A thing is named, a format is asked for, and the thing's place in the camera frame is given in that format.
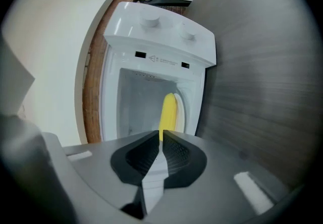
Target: label sticker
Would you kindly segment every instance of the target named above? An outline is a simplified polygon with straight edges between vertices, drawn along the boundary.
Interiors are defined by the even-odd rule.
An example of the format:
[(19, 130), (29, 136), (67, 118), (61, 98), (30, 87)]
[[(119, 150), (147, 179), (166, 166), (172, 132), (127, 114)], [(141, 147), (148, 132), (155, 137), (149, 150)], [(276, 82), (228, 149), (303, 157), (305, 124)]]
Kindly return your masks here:
[(156, 56), (155, 56), (155, 55), (153, 55), (153, 56), (149, 57), (149, 59), (151, 59), (153, 62), (155, 62), (155, 58), (156, 58)]
[(170, 61), (170, 60), (167, 60), (167, 59), (162, 59), (162, 58), (158, 58), (156, 57), (155, 55), (152, 55), (149, 57), (150, 60), (152, 60), (154, 63), (163, 63), (163, 64), (169, 64), (169, 65), (173, 65), (173, 66), (177, 66), (178, 63), (177, 62), (174, 62), (174, 61)]
[(159, 59), (159, 61), (161, 62), (161, 63), (164, 63), (164, 64), (169, 64), (169, 65), (178, 65), (178, 63), (177, 62), (173, 62), (173, 61), (170, 61), (170, 60), (166, 60), (166, 59), (162, 59), (162, 58), (160, 58)]

